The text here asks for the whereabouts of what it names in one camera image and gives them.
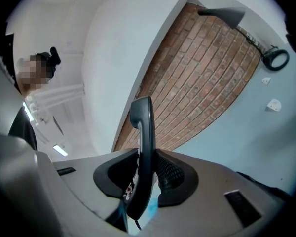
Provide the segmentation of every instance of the fluorescent light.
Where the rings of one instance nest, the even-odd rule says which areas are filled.
[[[59,147],[58,145],[55,145],[55,146],[53,146],[53,148],[57,151],[57,152],[59,152],[59,153],[61,153],[63,156],[67,156],[68,154],[61,148],[61,147]]]
[[[29,108],[28,108],[28,106],[26,105],[25,102],[23,102],[23,106],[25,108],[26,114],[28,115],[28,117],[30,119],[30,122],[32,122],[34,120],[34,118],[33,118],[32,114],[31,114],[31,112],[30,112],[30,110],[29,110]]]

